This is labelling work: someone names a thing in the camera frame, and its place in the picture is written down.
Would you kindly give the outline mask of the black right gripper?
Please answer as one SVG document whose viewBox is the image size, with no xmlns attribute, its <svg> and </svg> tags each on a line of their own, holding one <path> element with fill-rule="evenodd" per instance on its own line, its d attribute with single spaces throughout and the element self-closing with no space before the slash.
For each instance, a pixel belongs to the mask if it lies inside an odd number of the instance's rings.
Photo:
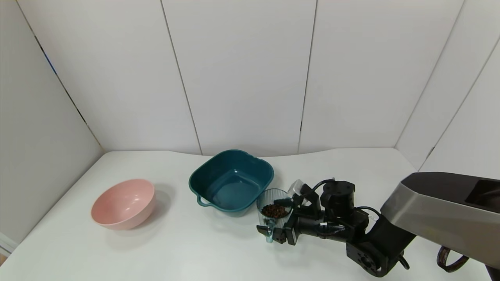
<svg viewBox="0 0 500 281">
<path fill-rule="evenodd" d="M 296 245 L 300 235 L 310 235 L 317 238 L 324 238 L 319 233 L 319 227 L 324 222 L 325 212 L 321 210 L 320 197 L 309 195 L 306 197 L 294 195 L 283 199 L 275 199 L 274 205 L 284 208 L 291 208 L 291 215 L 282 228 L 272 228 L 270 226 L 257 225 L 257 231 L 266 237 L 268 243 L 286 242 Z"/>
</svg>

